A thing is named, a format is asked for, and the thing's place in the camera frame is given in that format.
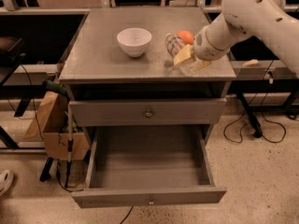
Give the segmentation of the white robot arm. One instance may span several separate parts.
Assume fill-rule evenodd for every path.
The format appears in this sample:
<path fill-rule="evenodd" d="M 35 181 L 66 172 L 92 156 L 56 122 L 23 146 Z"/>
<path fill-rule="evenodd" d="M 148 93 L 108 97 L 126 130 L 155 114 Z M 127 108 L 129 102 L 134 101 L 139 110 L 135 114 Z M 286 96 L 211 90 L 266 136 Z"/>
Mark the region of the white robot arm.
<path fill-rule="evenodd" d="M 284 6 L 285 0 L 221 0 L 221 14 L 175 53 L 174 65 L 218 60 L 255 36 L 299 77 L 299 20 Z"/>

